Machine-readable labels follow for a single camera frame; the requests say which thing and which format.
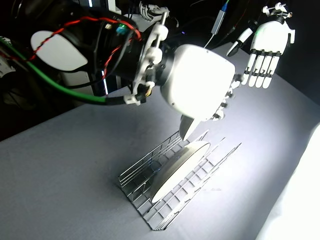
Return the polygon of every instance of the green cable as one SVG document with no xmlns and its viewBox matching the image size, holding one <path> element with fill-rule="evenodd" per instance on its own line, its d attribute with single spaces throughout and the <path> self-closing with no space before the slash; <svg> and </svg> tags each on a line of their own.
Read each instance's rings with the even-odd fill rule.
<svg viewBox="0 0 320 240">
<path fill-rule="evenodd" d="M 25 56 L 23 56 L 17 49 L 15 49 L 12 45 L 9 45 L 6 41 L 4 41 L 2 38 L 0 38 L 0 42 L 3 45 L 6 45 L 10 50 L 12 50 L 17 56 L 19 56 L 22 60 L 27 60 Z M 101 96 L 92 96 L 84 93 L 79 93 L 73 90 L 70 90 L 68 88 L 65 88 L 58 83 L 56 83 L 54 80 L 52 80 L 49 76 L 47 76 L 43 71 L 41 71 L 39 68 L 37 68 L 32 62 L 27 61 L 26 64 L 29 65 L 29 67 L 40 77 L 42 78 L 46 83 L 48 83 L 51 87 L 55 88 L 56 90 L 67 94 L 69 96 L 75 97 L 79 100 L 84 101 L 90 101 L 90 102 L 96 102 L 97 104 L 103 104 L 106 103 L 106 98 Z"/>
</svg>

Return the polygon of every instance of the metal frame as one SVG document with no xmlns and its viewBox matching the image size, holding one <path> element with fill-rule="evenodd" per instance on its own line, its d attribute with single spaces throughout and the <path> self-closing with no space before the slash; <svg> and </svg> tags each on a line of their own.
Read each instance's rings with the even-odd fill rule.
<svg viewBox="0 0 320 240">
<path fill-rule="evenodd" d="M 194 141 L 202 141 L 208 132 L 209 130 L 205 131 Z M 219 166 L 241 144 L 234 147 L 218 163 L 213 164 L 208 160 L 208 156 L 224 140 L 225 138 L 211 147 L 205 156 L 203 156 L 199 165 L 162 200 L 156 203 L 151 202 L 150 196 L 150 188 L 155 174 L 177 151 L 190 143 L 189 140 L 182 141 L 179 131 L 171 135 L 119 176 L 121 190 L 152 230 L 165 230 L 208 182 Z"/>
</svg>

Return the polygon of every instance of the table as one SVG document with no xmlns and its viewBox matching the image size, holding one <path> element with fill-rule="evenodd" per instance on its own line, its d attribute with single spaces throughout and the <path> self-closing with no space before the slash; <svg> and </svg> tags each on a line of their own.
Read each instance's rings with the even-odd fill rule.
<svg viewBox="0 0 320 240">
<path fill-rule="evenodd" d="M 215 49 L 223 55 L 230 43 Z M 249 56 L 230 58 L 242 73 Z M 155 90 L 142 106 L 83 105 L 0 142 L 0 238 L 6 240 L 251 240 L 320 122 L 320 107 L 275 75 L 241 86 L 225 119 L 203 122 L 236 153 L 161 232 L 144 223 L 118 175 L 173 134 L 180 114 Z"/>
</svg>

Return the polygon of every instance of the metal wire rack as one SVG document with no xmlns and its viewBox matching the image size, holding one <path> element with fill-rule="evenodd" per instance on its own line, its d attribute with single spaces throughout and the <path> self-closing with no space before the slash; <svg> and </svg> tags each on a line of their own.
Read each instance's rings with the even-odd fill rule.
<svg viewBox="0 0 320 240">
<path fill-rule="evenodd" d="M 194 141 L 203 140 L 208 131 L 209 130 L 205 131 Z M 152 230 L 165 230 L 208 182 L 219 166 L 224 163 L 241 144 L 234 147 L 218 163 L 213 164 L 207 157 L 216 150 L 224 140 L 225 138 L 213 146 L 205 156 L 203 156 L 199 165 L 162 200 L 156 203 L 151 202 L 150 195 L 150 188 L 155 174 L 177 151 L 190 143 L 189 140 L 182 141 L 179 131 L 171 135 L 119 176 L 121 190 Z"/>
</svg>

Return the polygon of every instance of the dark background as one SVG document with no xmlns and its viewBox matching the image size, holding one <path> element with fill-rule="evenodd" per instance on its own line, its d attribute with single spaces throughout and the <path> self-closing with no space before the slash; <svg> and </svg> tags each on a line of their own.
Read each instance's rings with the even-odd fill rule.
<svg viewBox="0 0 320 240">
<path fill-rule="evenodd" d="M 227 42 L 234 42 L 248 27 L 249 20 L 259 20 L 259 24 L 263 23 L 266 18 L 261 14 L 262 7 L 265 5 L 272 7 L 278 1 L 230 0 L 218 35 L 213 38 L 208 48 L 212 49 Z M 78 2 L 83 6 L 88 4 L 86 0 L 74 0 L 74 2 Z M 103 0 L 92 0 L 92 2 L 95 6 L 102 8 L 106 5 Z M 182 44 L 204 46 L 211 37 L 211 28 L 224 4 L 223 0 L 203 0 L 200 2 L 197 0 L 146 0 L 144 2 L 169 8 L 170 18 L 166 21 L 169 35 L 165 42 L 173 49 Z M 320 105 L 320 95 L 318 94 L 320 82 L 318 81 L 317 72 L 317 66 L 320 63 L 317 39 L 319 20 L 316 20 L 316 11 L 319 9 L 320 3 L 318 1 L 303 3 L 298 0 L 284 0 L 281 2 L 283 4 L 286 3 L 289 11 L 293 12 L 292 18 L 288 19 L 287 23 L 290 28 L 296 30 L 296 35 L 295 43 L 285 50 L 275 72 Z M 138 0 L 119 0 L 117 2 L 117 6 L 120 7 L 123 14 L 126 14 L 130 9 L 137 13 L 137 8 L 134 6 L 138 4 Z M 179 22 L 179 28 L 176 28 L 176 20 Z M 226 33 L 235 25 L 235 31 L 224 39 Z M 250 50 L 251 40 L 252 38 L 249 38 L 243 47 L 246 52 Z M 54 79 L 59 78 L 54 72 L 51 76 Z M 25 90 L 23 95 L 28 100 L 27 106 L 35 107 L 27 107 L 26 110 L 16 104 L 8 105 L 1 101 L 0 141 L 74 107 L 70 99 L 48 89 L 42 82 L 35 81 L 33 83 L 38 85 L 36 91 L 34 87 L 26 86 L 26 80 L 29 80 L 32 76 L 29 76 L 21 69 L 15 74 L 5 77 L 7 82 L 16 83 L 17 86 L 23 88 Z M 2 91 L 9 87 L 2 84 L 4 80 L 5 78 L 0 78 L 0 90 Z M 116 89 L 112 79 L 108 83 L 110 92 Z"/>
</svg>

